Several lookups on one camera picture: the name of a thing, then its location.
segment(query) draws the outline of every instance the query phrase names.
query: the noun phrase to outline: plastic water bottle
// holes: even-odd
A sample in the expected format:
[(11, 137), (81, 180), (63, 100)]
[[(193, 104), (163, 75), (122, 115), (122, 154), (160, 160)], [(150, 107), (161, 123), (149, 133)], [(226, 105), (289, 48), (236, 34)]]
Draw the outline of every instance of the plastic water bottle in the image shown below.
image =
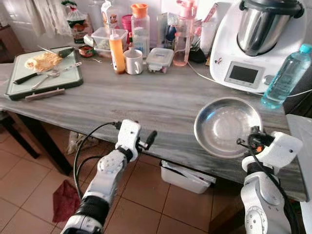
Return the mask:
[(299, 51), (290, 54), (270, 83), (261, 103), (270, 109), (279, 108), (300, 81), (311, 64), (312, 46), (302, 44)]

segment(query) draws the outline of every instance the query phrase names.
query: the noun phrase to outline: stainless steel bowl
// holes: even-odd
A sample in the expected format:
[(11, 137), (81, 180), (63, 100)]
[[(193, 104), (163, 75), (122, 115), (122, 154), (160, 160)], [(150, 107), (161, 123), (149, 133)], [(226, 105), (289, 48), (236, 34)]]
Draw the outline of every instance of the stainless steel bowl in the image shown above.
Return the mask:
[(248, 102), (235, 97), (220, 98), (206, 105), (196, 117), (194, 133), (198, 143), (210, 154), (222, 158), (240, 157), (246, 148), (237, 145), (247, 141), (250, 129), (262, 121)]

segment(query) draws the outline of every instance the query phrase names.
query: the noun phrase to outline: white cable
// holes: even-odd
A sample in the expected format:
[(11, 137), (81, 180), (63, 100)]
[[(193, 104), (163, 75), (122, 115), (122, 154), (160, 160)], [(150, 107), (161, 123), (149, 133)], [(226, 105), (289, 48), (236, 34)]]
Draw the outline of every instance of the white cable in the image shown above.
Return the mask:
[[(214, 82), (214, 83), (218, 83), (218, 82), (216, 82), (215, 80), (213, 80), (213, 79), (211, 79), (211, 78), (209, 78), (209, 77), (206, 77), (206, 76), (202, 75), (201, 73), (199, 73), (198, 71), (196, 71), (195, 68), (194, 68), (189, 62), (187, 62), (187, 64), (190, 66), (190, 68), (191, 68), (198, 76), (203, 77), (204, 79), (210, 80), (210, 81), (212, 81), (212, 82)], [(287, 96), (287, 97), (288, 97), (288, 98), (291, 98), (291, 97), (295, 97), (295, 96), (298, 96), (298, 95), (301, 95), (301, 94), (305, 94), (305, 93), (308, 93), (308, 92), (311, 92), (311, 91), (312, 91), (312, 89), (307, 90), (307, 91), (304, 91), (304, 92), (301, 92), (301, 93), (299, 93), (299, 94), (289, 95), (289, 96)], [(259, 95), (259, 96), (263, 96), (263, 94), (254, 93), (254, 92), (248, 92), (248, 93), (256, 94), (256, 95)]]

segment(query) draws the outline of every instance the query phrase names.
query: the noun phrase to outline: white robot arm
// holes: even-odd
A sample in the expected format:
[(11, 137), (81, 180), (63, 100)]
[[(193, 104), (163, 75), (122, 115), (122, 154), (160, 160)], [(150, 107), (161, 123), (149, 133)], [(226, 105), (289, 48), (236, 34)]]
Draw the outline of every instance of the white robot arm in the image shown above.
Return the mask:
[[(240, 139), (237, 143), (246, 146)], [(247, 234), (291, 234), (294, 227), (284, 213), (284, 197), (262, 169), (278, 181), (279, 169), (291, 163), (302, 142), (281, 132), (270, 136), (253, 127), (247, 147), (249, 156), (243, 159), (242, 168), (248, 175), (241, 190)], [(252, 155), (256, 155), (262, 169)]]
[(146, 142), (140, 141), (141, 126), (131, 120), (122, 122), (115, 150), (97, 163), (97, 174), (82, 197), (76, 213), (69, 218), (61, 234), (101, 234), (105, 218), (115, 196), (117, 184), (129, 161), (138, 151), (148, 150), (157, 135), (153, 131)]

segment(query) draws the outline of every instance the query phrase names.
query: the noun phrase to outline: fork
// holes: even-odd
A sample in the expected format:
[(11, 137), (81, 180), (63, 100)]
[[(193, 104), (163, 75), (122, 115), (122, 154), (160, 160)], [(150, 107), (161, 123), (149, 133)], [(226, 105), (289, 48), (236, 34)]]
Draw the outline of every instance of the fork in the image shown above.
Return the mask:
[(60, 74), (59, 72), (59, 63), (53, 67), (53, 70), (50, 74), (47, 74), (45, 78), (35, 84), (31, 90), (37, 89), (42, 83), (44, 83), (49, 77), (58, 77)]

